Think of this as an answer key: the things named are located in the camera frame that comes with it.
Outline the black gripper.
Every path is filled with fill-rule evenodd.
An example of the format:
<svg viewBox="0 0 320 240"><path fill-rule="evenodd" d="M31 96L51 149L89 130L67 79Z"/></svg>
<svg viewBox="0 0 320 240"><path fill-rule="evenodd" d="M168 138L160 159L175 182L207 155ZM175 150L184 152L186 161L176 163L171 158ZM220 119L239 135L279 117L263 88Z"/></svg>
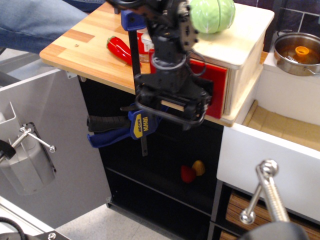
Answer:
<svg viewBox="0 0 320 240"><path fill-rule="evenodd" d="M202 124L212 102L213 82L193 73L189 63L174 69L137 74L134 82L135 102L140 108L160 111L161 101L183 106L184 131Z"/></svg>

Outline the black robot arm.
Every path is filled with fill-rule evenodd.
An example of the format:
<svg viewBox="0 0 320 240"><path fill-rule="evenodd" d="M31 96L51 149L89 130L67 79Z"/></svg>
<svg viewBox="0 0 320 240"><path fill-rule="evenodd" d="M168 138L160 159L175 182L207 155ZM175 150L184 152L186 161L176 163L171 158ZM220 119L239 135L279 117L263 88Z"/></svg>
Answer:
<svg viewBox="0 0 320 240"><path fill-rule="evenodd" d="M213 82L191 69L198 31L192 26L188 2L110 0L109 4L142 16L154 46L155 73L134 75L136 106L184 130L201 125L211 104Z"/></svg>

